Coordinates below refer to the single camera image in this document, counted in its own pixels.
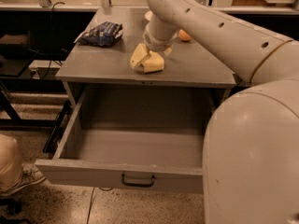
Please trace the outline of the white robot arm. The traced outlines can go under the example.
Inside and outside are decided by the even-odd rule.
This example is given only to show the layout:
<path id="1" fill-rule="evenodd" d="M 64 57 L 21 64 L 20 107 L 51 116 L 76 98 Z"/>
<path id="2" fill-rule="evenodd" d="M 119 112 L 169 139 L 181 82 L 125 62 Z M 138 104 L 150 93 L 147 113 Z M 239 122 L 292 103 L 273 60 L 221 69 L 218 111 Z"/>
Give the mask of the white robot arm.
<path id="1" fill-rule="evenodd" d="M 130 65 L 156 68 L 184 30 L 248 88 L 213 113 L 204 139 L 206 224 L 298 224 L 297 41 L 196 0 L 147 0 L 152 13 Z"/>

